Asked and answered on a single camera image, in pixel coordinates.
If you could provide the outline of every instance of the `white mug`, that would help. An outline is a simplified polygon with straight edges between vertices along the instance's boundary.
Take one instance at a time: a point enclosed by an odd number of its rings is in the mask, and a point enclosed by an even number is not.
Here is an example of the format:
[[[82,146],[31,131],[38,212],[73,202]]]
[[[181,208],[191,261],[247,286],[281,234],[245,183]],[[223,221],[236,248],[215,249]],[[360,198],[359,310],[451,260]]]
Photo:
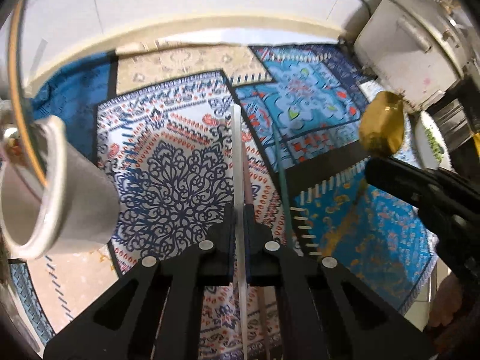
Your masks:
[[[49,116],[37,127],[47,167],[41,198],[11,163],[4,162],[0,171],[0,226],[10,258],[97,250],[115,231],[117,191],[67,142],[60,118]]]

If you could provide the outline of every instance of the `metal spoon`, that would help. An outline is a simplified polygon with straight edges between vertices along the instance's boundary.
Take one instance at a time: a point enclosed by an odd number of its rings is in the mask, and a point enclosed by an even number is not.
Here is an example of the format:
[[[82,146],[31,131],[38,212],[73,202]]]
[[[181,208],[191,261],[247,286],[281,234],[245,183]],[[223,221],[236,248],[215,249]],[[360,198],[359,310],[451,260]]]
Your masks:
[[[371,155],[389,157],[402,147],[404,131],[402,98],[379,92],[361,117],[360,143]]]

